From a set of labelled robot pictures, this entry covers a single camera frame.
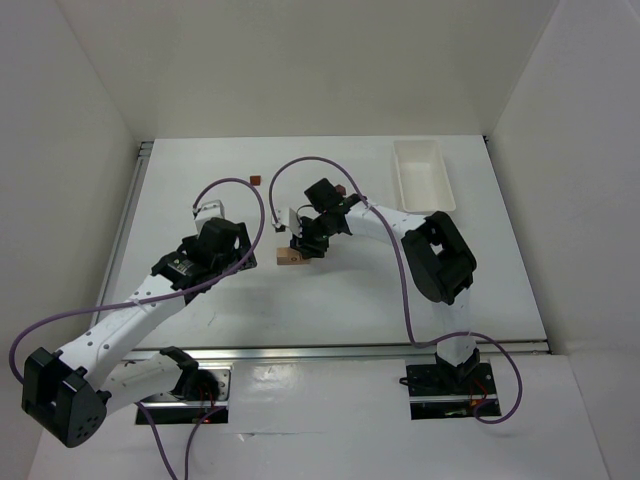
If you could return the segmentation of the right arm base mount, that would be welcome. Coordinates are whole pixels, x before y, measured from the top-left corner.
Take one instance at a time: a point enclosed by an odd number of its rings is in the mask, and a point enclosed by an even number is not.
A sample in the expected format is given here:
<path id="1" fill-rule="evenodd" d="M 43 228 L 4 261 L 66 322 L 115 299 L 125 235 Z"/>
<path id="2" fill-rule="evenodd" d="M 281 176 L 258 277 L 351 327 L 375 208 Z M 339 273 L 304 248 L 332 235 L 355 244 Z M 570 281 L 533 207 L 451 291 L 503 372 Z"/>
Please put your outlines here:
<path id="1" fill-rule="evenodd" d="M 502 415 L 489 363 L 480 363 L 459 385 L 447 386 L 440 373 L 436 364 L 406 366 L 399 384 L 407 388 L 412 420 L 472 418 L 476 407 L 480 417 Z"/>

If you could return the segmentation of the long light wood block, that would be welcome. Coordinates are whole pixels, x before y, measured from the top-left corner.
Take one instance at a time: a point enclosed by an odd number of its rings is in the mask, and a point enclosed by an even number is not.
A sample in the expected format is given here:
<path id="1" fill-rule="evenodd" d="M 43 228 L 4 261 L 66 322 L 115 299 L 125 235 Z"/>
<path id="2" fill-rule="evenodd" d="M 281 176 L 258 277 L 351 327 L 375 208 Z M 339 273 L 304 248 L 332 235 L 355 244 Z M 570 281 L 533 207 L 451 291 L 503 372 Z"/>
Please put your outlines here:
<path id="1" fill-rule="evenodd" d="M 276 263 L 278 266 L 297 266 L 307 265 L 311 263 L 310 259 L 305 259 L 295 250 L 279 250 L 276 254 Z"/>

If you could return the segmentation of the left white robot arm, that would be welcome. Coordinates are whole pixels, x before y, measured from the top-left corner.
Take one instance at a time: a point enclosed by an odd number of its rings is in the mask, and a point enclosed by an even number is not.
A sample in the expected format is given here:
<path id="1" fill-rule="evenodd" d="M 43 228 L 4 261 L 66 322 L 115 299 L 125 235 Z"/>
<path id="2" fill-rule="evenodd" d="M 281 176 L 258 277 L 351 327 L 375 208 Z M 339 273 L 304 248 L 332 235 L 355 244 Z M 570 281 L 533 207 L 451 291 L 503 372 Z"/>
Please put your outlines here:
<path id="1" fill-rule="evenodd" d="M 106 417 L 149 396 L 202 395 L 213 400 L 215 377 L 178 347 L 150 359 L 124 357 L 217 278 L 256 267 L 247 228 L 214 217 L 151 269 L 121 308 L 53 352 L 39 348 L 24 363 L 22 408 L 68 448 L 87 441 Z"/>

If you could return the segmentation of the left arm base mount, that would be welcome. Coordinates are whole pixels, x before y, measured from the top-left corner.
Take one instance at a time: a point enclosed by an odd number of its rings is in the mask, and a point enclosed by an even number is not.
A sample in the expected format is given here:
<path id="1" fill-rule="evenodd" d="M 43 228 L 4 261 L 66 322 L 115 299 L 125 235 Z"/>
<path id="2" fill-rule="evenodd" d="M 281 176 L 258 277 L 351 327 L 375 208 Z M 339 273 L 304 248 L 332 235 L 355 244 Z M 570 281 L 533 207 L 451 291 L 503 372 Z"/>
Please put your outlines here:
<path id="1" fill-rule="evenodd" d="M 192 426 L 207 414 L 210 416 L 204 420 L 205 424 L 228 423 L 232 367 L 205 363 L 202 369 L 209 373 L 213 381 L 201 381 L 184 397 L 162 392 L 142 401 L 157 425 Z"/>

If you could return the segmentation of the white plastic bin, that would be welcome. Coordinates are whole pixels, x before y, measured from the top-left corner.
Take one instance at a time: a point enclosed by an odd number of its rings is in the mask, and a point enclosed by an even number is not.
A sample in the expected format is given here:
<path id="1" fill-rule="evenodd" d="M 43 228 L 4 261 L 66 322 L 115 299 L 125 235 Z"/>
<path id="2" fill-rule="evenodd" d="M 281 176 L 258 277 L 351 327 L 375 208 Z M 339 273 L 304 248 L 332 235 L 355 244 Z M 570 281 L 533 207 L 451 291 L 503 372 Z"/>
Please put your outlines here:
<path id="1" fill-rule="evenodd" d="M 456 210 L 441 145 L 437 140 L 393 142 L 396 208 L 411 214 Z"/>

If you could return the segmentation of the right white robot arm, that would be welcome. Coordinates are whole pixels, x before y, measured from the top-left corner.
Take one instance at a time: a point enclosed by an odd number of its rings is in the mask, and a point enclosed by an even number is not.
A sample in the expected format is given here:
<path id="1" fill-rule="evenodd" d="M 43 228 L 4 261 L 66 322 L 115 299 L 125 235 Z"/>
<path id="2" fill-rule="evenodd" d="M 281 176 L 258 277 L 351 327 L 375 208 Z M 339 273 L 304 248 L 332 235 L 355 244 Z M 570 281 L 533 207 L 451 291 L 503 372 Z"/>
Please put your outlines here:
<path id="1" fill-rule="evenodd" d="M 329 238 L 356 235 L 384 242 L 399 261 L 403 309 L 410 311 L 407 274 L 417 291 L 432 303 L 443 326 L 436 342 L 436 374 L 441 386 L 459 387 L 477 367 L 479 350 L 470 333 L 469 293 L 477 261 L 451 217 L 437 211 L 410 214 L 347 195 L 323 178 L 305 191 L 314 218 L 292 222 L 290 246 L 305 259 L 322 258 Z"/>

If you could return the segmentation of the light wood cube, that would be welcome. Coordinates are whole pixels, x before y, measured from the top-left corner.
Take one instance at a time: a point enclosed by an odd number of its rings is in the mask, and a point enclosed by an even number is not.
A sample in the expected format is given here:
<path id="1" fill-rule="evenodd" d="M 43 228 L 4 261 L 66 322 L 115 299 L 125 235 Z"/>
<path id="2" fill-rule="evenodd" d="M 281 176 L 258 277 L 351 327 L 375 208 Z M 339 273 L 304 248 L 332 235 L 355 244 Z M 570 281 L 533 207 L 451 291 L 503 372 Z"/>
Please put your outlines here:
<path id="1" fill-rule="evenodd" d="M 288 265 L 294 259 L 295 257 L 291 254 L 291 251 L 288 247 L 279 247 L 276 250 L 276 262 L 278 265 Z"/>

